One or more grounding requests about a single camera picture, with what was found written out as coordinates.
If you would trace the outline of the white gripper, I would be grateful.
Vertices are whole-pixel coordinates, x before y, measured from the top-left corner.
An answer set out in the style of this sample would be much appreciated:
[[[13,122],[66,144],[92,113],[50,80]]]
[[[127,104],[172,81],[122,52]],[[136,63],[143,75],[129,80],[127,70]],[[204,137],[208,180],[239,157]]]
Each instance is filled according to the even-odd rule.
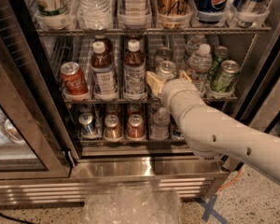
[[[173,116],[179,116],[183,111],[204,104],[188,74],[182,71],[180,77],[182,79],[173,79],[165,84],[161,76],[151,71],[146,72],[147,84],[152,93],[156,97],[161,96],[161,103]]]

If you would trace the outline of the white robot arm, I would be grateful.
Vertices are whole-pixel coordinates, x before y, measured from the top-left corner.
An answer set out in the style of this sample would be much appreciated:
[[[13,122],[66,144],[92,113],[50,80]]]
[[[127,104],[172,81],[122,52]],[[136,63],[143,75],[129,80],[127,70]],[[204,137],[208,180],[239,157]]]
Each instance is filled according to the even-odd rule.
[[[226,155],[280,186],[279,137],[252,129],[207,105],[192,81],[185,77],[167,81],[147,72],[146,81],[201,160],[218,161]]]

